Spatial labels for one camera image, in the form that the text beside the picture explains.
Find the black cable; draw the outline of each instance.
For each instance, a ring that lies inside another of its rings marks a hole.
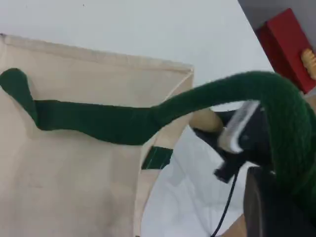
[[[232,183],[232,187],[231,187],[231,190],[230,190],[230,192],[229,192],[228,199],[227,199],[227,202],[226,202],[226,205],[225,205],[225,208],[224,208],[222,217],[221,217],[221,219],[219,220],[219,223],[218,223],[218,225],[217,225],[217,227],[216,227],[216,230],[213,232],[213,234],[212,234],[210,237],[215,237],[215,236],[217,235],[217,232],[219,231],[219,229],[222,227],[222,224],[223,224],[224,218],[225,218],[225,216],[226,216],[226,213],[227,213],[229,204],[231,203],[231,200],[232,200],[232,196],[233,196],[233,192],[234,192],[234,189],[235,189],[235,185],[236,185],[238,173],[239,173],[239,170],[238,170],[237,173],[234,175],[234,180],[233,180],[233,183]]]

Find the red block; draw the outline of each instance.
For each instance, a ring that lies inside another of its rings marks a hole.
[[[266,22],[256,33],[277,73],[290,79],[304,93],[316,86],[301,60],[303,50],[312,46],[290,8]]]

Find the yellow object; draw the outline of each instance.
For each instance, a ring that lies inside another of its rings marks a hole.
[[[307,69],[311,78],[316,80],[316,56],[311,49],[305,49],[301,55],[304,67]]]
[[[221,119],[210,109],[194,112],[189,125],[205,132],[220,132],[223,130]]]

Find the dark green fabric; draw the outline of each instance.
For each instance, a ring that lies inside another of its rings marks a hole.
[[[70,129],[97,139],[141,145],[176,118],[214,105],[259,100],[267,113],[276,178],[316,224],[316,118],[298,89],[280,75],[248,72],[205,84],[150,108],[33,100],[18,69],[0,76],[0,85],[42,130]]]
[[[163,169],[170,163],[173,150],[164,147],[151,147],[144,162],[142,169]]]

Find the canvas tote bag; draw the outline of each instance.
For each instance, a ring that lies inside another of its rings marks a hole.
[[[19,68],[37,100],[149,107],[192,88],[190,65],[20,37],[0,37],[0,73]],[[0,236],[132,237],[159,170],[152,146],[173,148],[191,115],[142,146],[41,131],[0,89]]]

